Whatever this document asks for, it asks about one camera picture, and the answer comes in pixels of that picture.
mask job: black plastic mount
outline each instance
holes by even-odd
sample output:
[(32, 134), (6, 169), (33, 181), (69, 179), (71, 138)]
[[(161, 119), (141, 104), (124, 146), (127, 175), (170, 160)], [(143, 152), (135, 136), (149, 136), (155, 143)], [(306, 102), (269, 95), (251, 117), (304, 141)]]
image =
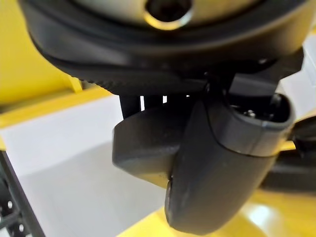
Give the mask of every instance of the black plastic mount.
[(10, 237), (45, 237), (5, 151), (0, 151), (0, 229)]
[[(274, 90), (302, 62), (299, 50), (261, 71), (248, 69), (231, 85), (214, 79), (200, 95), (178, 95), (163, 105), (158, 100), (142, 112), (135, 106), (115, 127), (113, 163), (167, 188), (165, 212), (173, 228), (199, 235), (217, 230), (259, 187), (289, 136), (294, 114)], [(251, 93), (254, 85), (261, 93)]]
[(216, 64), (289, 55), (308, 34), (316, 4), (265, 0), (233, 19), (167, 34), (115, 23), (70, 0), (19, 2), (49, 62), (118, 95), (201, 92), (205, 69)]

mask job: white surface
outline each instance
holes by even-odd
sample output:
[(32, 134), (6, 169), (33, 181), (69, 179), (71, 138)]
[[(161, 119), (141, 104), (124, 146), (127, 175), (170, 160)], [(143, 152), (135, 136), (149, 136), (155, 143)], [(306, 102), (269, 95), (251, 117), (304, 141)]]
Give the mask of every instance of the white surface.
[(122, 120), (119, 98), (110, 96), (3, 129), (18, 176), (36, 173), (112, 140)]

